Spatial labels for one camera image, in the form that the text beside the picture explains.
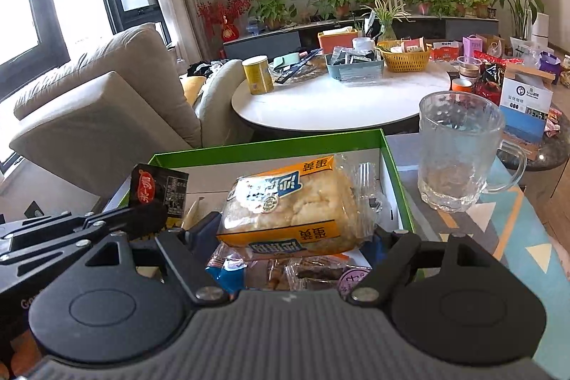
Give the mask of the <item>white round coffee table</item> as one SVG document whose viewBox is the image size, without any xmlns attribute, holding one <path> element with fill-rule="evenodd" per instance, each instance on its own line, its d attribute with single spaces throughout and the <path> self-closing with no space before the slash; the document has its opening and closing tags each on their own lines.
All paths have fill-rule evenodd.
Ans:
<svg viewBox="0 0 570 380">
<path fill-rule="evenodd" d="M 419 113 L 428 94 L 448 90 L 445 67 L 430 62 L 425 71 L 384 71 L 377 82 L 343 83 L 324 74 L 250 94 L 243 82 L 232 97 L 234 111 L 249 124 L 266 129 L 322 133 L 399 124 Z"/>
</svg>

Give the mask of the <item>red flower bouquet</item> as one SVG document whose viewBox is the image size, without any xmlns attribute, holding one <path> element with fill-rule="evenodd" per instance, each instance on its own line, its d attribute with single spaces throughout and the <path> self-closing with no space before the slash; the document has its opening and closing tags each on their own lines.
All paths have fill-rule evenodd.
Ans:
<svg viewBox="0 0 570 380">
<path fill-rule="evenodd" d="M 240 38 L 238 20 L 247 14 L 252 0 L 213 0 L 197 5 L 197 14 L 203 20 L 206 33 L 213 37 L 219 32 L 223 42 Z"/>
</svg>

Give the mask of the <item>yellow woven basket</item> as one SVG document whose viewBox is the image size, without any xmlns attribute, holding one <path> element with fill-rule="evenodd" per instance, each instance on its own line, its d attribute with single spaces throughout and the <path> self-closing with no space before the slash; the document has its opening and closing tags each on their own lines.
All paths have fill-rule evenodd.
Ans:
<svg viewBox="0 0 570 380">
<path fill-rule="evenodd" d="M 402 47 L 402 41 L 379 41 L 377 48 L 390 72 L 425 71 L 430 61 L 432 47 L 427 44 L 423 51 L 392 52 L 394 47 Z"/>
</svg>

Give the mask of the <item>dark round side table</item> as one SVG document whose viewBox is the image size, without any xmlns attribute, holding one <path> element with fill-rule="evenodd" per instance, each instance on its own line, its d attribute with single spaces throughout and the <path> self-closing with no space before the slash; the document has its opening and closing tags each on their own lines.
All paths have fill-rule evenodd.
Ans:
<svg viewBox="0 0 570 380">
<path fill-rule="evenodd" d="M 569 118 L 555 104 L 551 105 L 548 123 L 553 117 L 556 117 L 559 131 L 552 136 L 544 132 L 542 141 L 537 147 L 530 146 L 526 141 L 509 134 L 503 135 L 504 140 L 515 143 L 525 150 L 528 157 L 525 168 L 527 172 L 546 172 L 564 168 L 569 161 Z"/>
</svg>

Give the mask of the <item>purple gift bag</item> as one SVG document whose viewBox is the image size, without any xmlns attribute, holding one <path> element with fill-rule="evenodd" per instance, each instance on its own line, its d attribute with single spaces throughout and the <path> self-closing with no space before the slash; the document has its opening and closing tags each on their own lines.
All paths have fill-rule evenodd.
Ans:
<svg viewBox="0 0 570 380">
<path fill-rule="evenodd" d="M 548 72 L 554 75 L 553 84 L 558 84 L 558 78 L 561 71 L 561 62 L 553 53 L 542 51 L 540 53 L 540 66 L 541 71 Z"/>
</svg>

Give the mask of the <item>orange cup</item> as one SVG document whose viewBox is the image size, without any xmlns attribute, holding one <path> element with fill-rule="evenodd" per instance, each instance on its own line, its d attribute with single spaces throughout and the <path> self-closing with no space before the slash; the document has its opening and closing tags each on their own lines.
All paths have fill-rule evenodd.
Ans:
<svg viewBox="0 0 570 380">
<path fill-rule="evenodd" d="M 464 92 L 471 93 L 473 89 L 473 84 L 470 80 L 465 78 L 455 78 L 451 82 L 451 90 L 454 92 Z"/>
</svg>

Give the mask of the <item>tall leafy floor plant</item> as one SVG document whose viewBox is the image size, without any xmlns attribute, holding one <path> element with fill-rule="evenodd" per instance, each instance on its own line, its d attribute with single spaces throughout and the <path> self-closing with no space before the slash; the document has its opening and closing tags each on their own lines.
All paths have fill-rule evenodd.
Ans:
<svg viewBox="0 0 570 380">
<path fill-rule="evenodd" d="M 492 0 L 491 6 L 498 4 L 510 12 L 513 37 L 524 40 L 528 29 L 532 27 L 539 14 L 544 14 L 542 0 Z"/>
</svg>

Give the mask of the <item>white blue paper box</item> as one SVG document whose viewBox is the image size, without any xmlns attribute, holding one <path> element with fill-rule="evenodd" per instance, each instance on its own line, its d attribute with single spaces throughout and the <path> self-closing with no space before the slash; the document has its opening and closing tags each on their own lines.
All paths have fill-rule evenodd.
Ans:
<svg viewBox="0 0 570 380">
<path fill-rule="evenodd" d="M 507 63 L 499 107 L 505 117 L 505 138 L 535 160 L 550 112 L 555 75 L 522 64 Z"/>
</svg>

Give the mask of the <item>black red snack packet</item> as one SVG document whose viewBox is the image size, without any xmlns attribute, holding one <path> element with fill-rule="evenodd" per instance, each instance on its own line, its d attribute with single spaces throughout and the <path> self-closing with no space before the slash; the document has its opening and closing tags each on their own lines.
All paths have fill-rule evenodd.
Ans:
<svg viewBox="0 0 570 380">
<path fill-rule="evenodd" d="M 130 176 L 129 206 L 151 204 L 163 216 L 166 229 L 183 223 L 188 174 L 149 164 L 137 164 Z"/>
</svg>

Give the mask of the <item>blue plastic basket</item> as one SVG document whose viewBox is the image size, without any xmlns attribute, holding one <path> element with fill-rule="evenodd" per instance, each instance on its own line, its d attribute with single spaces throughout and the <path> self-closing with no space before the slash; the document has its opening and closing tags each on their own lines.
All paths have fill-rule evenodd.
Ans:
<svg viewBox="0 0 570 380">
<path fill-rule="evenodd" d="M 347 47 L 336 47 L 328 53 L 326 65 L 331 78 L 344 82 L 378 80 L 384 70 L 384 60 L 377 52 Z"/>
</svg>

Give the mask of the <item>pink small box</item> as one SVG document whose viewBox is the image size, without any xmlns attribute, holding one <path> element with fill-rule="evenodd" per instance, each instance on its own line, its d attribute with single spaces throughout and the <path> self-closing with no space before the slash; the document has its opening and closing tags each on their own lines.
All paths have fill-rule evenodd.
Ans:
<svg viewBox="0 0 570 380">
<path fill-rule="evenodd" d="M 477 34 L 463 37 L 463 51 L 465 57 L 475 57 L 476 52 L 483 51 L 484 38 Z"/>
</svg>

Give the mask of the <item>yellow tin can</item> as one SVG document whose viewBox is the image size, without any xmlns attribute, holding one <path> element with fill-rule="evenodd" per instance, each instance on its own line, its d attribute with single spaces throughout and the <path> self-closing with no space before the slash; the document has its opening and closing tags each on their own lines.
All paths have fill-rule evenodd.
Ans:
<svg viewBox="0 0 570 380">
<path fill-rule="evenodd" d="M 250 94 L 267 94 L 273 91 L 273 78 L 270 75 L 269 60 L 266 55 L 243 60 L 243 71 Z"/>
</svg>

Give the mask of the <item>orange packaged bread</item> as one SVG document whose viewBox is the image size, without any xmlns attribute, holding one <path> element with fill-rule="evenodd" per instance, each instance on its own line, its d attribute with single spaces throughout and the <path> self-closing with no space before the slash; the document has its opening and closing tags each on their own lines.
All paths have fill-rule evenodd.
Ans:
<svg viewBox="0 0 570 380">
<path fill-rule="evenodd" d="M 369 239 L 374 220 L 342 154 L 238 178 L 217 239 L 245 260 L 341 254 Z"/>
</svg>

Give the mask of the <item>spider plant in vase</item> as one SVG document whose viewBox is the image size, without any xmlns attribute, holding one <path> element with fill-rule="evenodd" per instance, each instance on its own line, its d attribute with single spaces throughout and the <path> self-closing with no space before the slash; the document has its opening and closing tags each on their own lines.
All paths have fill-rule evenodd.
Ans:
<svg viewBox="0 0 570 380">
<path fill-rule="evenodd" d="M 395 41 L 393 23 L 409 21 L 411 17 L 404 0 L 374 0 L 368 10 L 370 14 L 364 20 L 363 35 L 374 41 Z"/>
</svg>

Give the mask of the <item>orange tissue box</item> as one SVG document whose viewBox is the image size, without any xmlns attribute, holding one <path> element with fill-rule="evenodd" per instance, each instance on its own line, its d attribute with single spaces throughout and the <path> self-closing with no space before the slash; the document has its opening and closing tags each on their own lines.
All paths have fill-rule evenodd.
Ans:
<svg viewBox="0 0 570 380">
<path fill-rule="evenodd" d="M 358 37 L 358 31 L 352 27 L 333 29 L 320 32 L 318 41 L 323 54 L 331 54 L 336 47 L 352 48 L 353 39 Z"/>
</svg>

